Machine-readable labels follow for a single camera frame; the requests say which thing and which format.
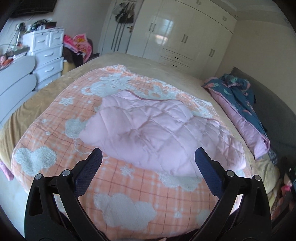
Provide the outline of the white drawer chest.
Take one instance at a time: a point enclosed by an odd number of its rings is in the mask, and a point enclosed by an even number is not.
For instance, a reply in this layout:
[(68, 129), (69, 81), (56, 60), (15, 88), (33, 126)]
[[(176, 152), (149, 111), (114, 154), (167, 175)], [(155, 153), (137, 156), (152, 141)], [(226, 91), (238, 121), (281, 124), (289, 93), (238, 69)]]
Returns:
[(23, 45), (30, 48), (27, 54), (36, 60), (33, 70), (37, 78), (36, 91), (61, 77), (64, 32), (63, 28), (51, 28), (23, 35)]

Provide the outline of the beige bed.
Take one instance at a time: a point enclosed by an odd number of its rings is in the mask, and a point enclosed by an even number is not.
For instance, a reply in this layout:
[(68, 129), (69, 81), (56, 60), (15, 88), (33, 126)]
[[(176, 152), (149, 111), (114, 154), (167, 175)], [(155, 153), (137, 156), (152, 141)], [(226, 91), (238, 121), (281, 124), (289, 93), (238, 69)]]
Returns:
[[(33, 179), (22, 170), (20, 164), (11, 160), (14, 149), (25, 146), (21, 137), (64, 89), (69, 86), (77, 88), (75, 81), (81, 76), (91, 76), (98, 68), (115, 65), (123, 65), (138, 76), (156, 79), (180, 89), (182, 93), (178, 99), (184, 101), (190, 109), (200, 110), (206, 106), (206, 102), (211, 102), (212, 105), (207, 109), (208, 116), (220, 121), (237, 140), (242, 141), (241, 135), (222, 108), (202, 88), (200, 80), (151, 60), (125, 54), (107, 54), (67, 72), (40, 90), (25, 101), (1, 129), (1, 161), (15, 175), (25, 191), (29, 191)], [(203, 179), (177, 179), (170, 175), (160, 175), (114, 158), (106, 160), (90, 189), (81, 198), (86, 210), (95, 210), (96, 194), (99, 192), (122, 195), (134, 202), (149, 202), (157, 211), (171, 210), (174, 207), (179, 207), (181, 211), (188, 208), (212, 209), (217, 202)]]

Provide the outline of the orange white patterned blanket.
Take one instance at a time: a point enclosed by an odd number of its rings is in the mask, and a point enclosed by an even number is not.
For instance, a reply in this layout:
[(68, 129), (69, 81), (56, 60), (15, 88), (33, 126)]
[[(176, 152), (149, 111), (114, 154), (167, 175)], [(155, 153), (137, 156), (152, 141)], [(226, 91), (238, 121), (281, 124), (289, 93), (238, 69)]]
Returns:
[[(96, 147), (83, 143), (79, 139), (79, 133), (85, 128), (87, 121), (99, 111), (104, 97), (127, 90), (143, 99), (179, 100), (178, 96), (182, 93), (173, 85), (156, 79), (150, 80), (146, 76), (138, 76), (122, 65), (96, 69), (93, 75), (81, 76), (75, 84), (77, 88), (69, 86), (64, 89), (45, 112), (35, 119), (21, 137), (25, 146), (17, 147), (13, 151), (11, 160), (20, 164), (22, 170), (32, 179), (39, 173), (45, 177), (59, 175), (66, 169), (72, 169), (77, 162), (90, 155)], [(179, 101), (188, 108), (184, 101)], [(211, 105), (211, 102), (206, 102), (206, 106), (200, 110), (188, 109), (195, 116), (217, 120), (208, 116), (207, 109)], [(251, 177), (253, 171), (250, 164), (254, 162), (254, 157), (244, 140), (240, 142), (243, 145), (246, 166), (234, 172), (241, 177)], [(103, 151), (102, 153), (103, 160), (99, 169), (107, 159), (112, 158)], [(202, 175), (173, 177), (203, 179)], [(86, 193), (79, 198), (80, 203)], [(134, 202), (129, 197), (108, 195), (105, 192), (96, 194), (94, 211), (86, 210), (83, 205), (82, 207), (97, 229), (110, 240), (123, 238), (148, 240), (182, 235), (198, 229), (213, 210), (213, 208), (201, 210), (188, 208), (181, 211), (179, 207), (174, 207), (171, 210), (157, 211), (149, 202)]]

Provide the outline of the black wall television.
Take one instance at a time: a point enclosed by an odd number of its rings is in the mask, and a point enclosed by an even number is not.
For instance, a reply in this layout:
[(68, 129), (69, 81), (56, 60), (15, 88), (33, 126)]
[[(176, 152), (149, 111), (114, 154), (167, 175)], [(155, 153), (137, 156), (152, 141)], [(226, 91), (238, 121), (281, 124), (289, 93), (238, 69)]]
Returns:
[(11, 17), (51, 13), (54, 11), (56, 3), (57, 0), (24, 0), (18, 4)]

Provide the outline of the bags hanging on door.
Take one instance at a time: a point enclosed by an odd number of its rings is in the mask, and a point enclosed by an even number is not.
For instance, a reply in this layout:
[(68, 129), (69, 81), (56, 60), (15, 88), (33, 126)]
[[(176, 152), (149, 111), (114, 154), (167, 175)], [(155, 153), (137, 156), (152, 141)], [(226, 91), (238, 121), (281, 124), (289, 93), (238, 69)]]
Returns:
[(115, 15), (115, 20), (120, 24), (132, 24), (135, 18), (135, 3), (131, 1), (122, 2), (115, 6), (112, 13)]

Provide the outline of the blue pink floral quilt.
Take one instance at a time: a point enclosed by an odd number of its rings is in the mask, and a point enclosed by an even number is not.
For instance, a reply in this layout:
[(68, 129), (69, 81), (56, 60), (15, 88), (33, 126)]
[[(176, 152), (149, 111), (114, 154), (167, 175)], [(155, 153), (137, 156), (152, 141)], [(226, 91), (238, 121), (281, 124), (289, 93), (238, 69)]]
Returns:
[(270, 150), (270, 140), (255, 110), (255, 95), (247, 79), (224, 74), (205, 80), (208, 90), (232, 121), (254, 158), (260, 159)]

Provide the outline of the white glossy wardrobe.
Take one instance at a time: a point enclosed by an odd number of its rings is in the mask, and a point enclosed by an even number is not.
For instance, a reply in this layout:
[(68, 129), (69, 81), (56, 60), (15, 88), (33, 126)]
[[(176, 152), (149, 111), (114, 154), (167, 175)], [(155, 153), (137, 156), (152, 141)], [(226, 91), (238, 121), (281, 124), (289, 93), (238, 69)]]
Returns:
[(212, 1), (144, 1), (127, 53), (205, 80), (215, 76), (235, 25)]

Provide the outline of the pink quilted jacket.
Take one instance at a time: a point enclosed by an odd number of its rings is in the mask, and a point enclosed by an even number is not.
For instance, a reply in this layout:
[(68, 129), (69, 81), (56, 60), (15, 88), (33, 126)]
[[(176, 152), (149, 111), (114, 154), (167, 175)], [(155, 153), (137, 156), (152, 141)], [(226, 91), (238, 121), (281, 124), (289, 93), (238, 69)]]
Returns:
[(246, 166), (242, 143), (219, 121), (193, 115), (179, 100), (143, 99), (127, 90), (102, 99), (79, 139), (137, 168), (173, 176), (201, 175), (198, 148), (224, 169)]

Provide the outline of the pink yellow clothes pile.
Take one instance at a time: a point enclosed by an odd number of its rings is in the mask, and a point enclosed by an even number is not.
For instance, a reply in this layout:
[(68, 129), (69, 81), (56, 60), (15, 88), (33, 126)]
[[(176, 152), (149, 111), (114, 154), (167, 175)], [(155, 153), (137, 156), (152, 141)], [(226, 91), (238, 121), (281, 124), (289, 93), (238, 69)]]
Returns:
[(88, 42), (86, 34), (78, 34), (74, 37), (64, 35), (63, 44), (64, 47), (68, 48), (76, 55), (81, 55), (83, 63), (87, 62), (93, 52), (92, 45)]

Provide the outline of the white bedroom door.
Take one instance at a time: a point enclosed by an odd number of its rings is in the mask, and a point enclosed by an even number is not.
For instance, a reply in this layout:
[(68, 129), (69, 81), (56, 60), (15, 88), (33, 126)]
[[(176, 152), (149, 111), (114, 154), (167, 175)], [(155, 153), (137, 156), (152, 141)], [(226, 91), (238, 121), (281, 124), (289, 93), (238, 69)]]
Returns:
[[(144, 1), (111, 1), (103, 24), (98, 45), (100, 56), (107, 53), (126, 53), (132, 36), (132, 30), (137, 20), (138, 13)], [(127, 5), (127, 11), (134, 7), (132, 23), (119, 23), (117, 16)]]

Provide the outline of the grey headboard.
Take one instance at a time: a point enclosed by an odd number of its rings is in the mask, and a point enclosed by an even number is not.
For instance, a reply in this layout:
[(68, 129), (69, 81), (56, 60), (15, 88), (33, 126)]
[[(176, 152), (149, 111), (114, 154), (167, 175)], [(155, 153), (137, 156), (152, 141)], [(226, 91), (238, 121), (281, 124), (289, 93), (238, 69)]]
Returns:
[(247, 79), (254, 92), (253, 108), (270, 140), (271, 148), (279, 158), (295, 161), (295, 113), (266, 86), (233, 67), (231, 75)]

